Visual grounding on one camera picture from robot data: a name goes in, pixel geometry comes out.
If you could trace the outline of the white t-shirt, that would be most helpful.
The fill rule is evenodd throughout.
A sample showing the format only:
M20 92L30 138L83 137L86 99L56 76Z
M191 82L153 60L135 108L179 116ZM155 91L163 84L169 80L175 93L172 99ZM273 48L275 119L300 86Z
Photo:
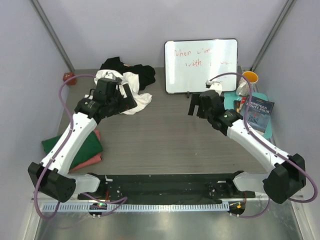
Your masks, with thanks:
M137 103L137 107L129 108L129 110L124 111L121 114L134 115L135 113L142 111L152 100L151 94L139 93L140 84L139 84L139 76L137 74L134 74L131 72L126 72L124 74L121 74L115 70L109 70L109 69L99 70L96 73L95 78L94 78L95 89L96 89L98 80L101 78L107 78L107 79L119 78L121 81L119 89L120 89L120 92L122 95L124 93L122 85L129 84L132 95ZM94 112L93 94L94 94L95 89L91 89L90 94L88 94L84 97L84 106L90 112Z

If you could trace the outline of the blue Nineteen Eighty-Four book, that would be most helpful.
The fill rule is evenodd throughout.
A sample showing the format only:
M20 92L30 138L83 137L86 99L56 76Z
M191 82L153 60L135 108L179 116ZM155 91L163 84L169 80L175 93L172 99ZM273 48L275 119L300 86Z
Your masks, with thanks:
M274 102L256 96L251 97L247 113L247 123L265 139L272 137L270 118L274 104Z

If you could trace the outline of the brown Edward Tulane book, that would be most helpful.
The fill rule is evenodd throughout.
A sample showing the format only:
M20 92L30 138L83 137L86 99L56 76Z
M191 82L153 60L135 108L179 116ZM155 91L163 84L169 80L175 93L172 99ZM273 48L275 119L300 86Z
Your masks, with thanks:
M237 113L241 112L242 107L246 102L246 99L247 99L246 97L242 97L241 100L234 100L233 101L233 106L234 106L234 109L236 110Z

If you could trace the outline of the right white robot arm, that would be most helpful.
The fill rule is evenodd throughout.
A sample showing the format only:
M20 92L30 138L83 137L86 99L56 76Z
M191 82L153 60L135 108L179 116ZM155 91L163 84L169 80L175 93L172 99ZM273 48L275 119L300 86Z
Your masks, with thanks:
M223 97L214 90L194 93L188 115L207 120L210 125L245 148L265 169L265 173L240 171L226 184L226 193L233 198L244 191L266 194L272 201L282 204L306 185L301 173L305 161L299 154L289 155L275 147L246 124L234 109L225 109Z

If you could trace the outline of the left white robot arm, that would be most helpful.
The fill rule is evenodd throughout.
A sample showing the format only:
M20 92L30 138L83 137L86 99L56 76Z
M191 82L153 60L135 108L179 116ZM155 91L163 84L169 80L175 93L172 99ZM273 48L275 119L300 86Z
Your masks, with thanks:
M40 163L29 165L27 171L35 187L34 197L43 193L65 203L74 194L89 193L97 200L102 199L107 188L100 179L92 173L69 175L71 164L101 120L136 106L126 80L100 78L92 97L84 97L77 103L69 126L52 150Z

